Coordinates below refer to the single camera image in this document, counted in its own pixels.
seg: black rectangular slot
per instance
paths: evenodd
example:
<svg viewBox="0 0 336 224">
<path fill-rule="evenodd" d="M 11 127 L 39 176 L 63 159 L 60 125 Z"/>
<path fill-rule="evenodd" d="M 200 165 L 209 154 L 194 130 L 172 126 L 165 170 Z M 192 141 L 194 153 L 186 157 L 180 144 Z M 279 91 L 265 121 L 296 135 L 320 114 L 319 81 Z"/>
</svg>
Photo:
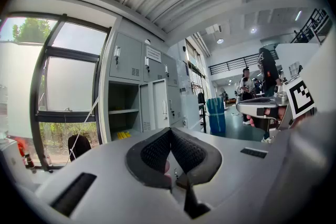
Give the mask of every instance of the black rectangular slot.
<svg viewBox="0 0 336 224">
<path fill-rule="evenodd" d="M 80 174 L 51 204 L 51 207 L 69 217 L 96 178 L 97 176 L 93 174 Z"/>
<path fill-rule="evenodd" d="M 259 150 L 254 150 L 252 148 L 243 148 L 240 152 L 245 153 L 247 155 L 259 157 L 259 158 L 265 158 L 267 155 L 267 152 L 265 151 L 259 151 Z"/>
</svg>

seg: blue plastic wrapped package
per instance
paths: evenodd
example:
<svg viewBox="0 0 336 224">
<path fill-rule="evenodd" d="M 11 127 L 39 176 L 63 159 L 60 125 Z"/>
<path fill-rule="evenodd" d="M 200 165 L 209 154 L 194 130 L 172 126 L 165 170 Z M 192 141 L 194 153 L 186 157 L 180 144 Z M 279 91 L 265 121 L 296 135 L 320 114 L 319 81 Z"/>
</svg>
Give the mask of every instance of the blue plastic wrapped package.
<svg viewBox="0 0 336 224">
<path fill-rule="evenodd" d="M 225 132 L 225 115 L 223 97 L 211 98 L 206 101 L 209 112 L 210 130 L 212 133 Z"/>
</svg>

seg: paper label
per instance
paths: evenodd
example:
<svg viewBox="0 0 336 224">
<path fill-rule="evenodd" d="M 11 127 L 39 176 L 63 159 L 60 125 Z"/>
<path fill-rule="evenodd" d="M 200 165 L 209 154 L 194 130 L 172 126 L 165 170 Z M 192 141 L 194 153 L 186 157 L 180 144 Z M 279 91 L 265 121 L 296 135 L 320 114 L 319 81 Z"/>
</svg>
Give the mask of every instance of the paper label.
<svg viewBox="0 0 336 224">
<path fill-rule="evenodd" d="M 161 53 L 150 46 L 146 46 L 146 56 L 154 61 L 161 62 Z"/>
<path fill-rule="evenodd" d="M 315 107 L 314 100 L 299 74 L 286 81 L 283 87 L 288 96 L 293 119 Z"/>
</svg>

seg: white cable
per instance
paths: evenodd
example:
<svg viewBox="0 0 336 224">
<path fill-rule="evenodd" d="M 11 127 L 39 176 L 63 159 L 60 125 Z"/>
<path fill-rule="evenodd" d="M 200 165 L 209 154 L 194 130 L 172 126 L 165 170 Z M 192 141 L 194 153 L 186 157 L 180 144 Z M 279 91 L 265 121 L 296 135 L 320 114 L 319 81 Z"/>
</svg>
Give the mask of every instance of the white cable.
<svg viewBox="0 0 336 224">
<path fill-rule="evenodd" d="M 89 116 L 92 114 L 94 108 L 95 108 L 96 105 L 98 104 L 98 99 L 99 99 L 99 96 L 97 96 L 97 99 L 95 100 L 93 106 L 91 107 L 91 110 L 90 110 L 89 114 L 87 115 L 86 119 L 84 120 L 84 123 L 86 123 L 86 121 L 88 120 Z M 68 164 L 69 159 L 70 159 L 70 155 L 71 155 L 71 154 L 72 154 L 72 155 L 74 156 L 74 158 L 76 159 L 76 156 L 75 156 L 75 154 L 73 153 L 73 152 L 74 152 L 74 149 L 73 149 L 73 148 L 74 148 L 75 145 L 76 145 L 77 139 L 78 139 L 78 137 L 79 137 L 80 132 L 82 131 L 82 128 L 79 130 L 79 132 L 78 132 L 78 134 L 77 134 L 77 137 L 76 137 L 76 140 L 75 140 L 75 142 L 74 142 L 74 145 L 73 145 L 72 148 L 70 149 L 70 154 L 69 154 L 67 163 L 66 163 L 65 165 Z"/>
</svg>

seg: ceiling light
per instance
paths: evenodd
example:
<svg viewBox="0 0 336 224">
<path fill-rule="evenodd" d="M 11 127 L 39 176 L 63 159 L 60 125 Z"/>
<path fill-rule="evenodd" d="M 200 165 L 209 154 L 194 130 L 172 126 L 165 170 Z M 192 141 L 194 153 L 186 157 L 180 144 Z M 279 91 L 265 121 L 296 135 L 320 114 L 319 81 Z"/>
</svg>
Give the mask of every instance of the ceiling light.
<svg viewBox="0 0 336 224">
<path fill-rule="evenodd" d="M 302 11 L 300 10 L 299 13 L 298 13 L 298 16 L 296 16 L 296 19 L 295 20 L 298 20 L 300 15 L 301 15 Z"/>
</svg>

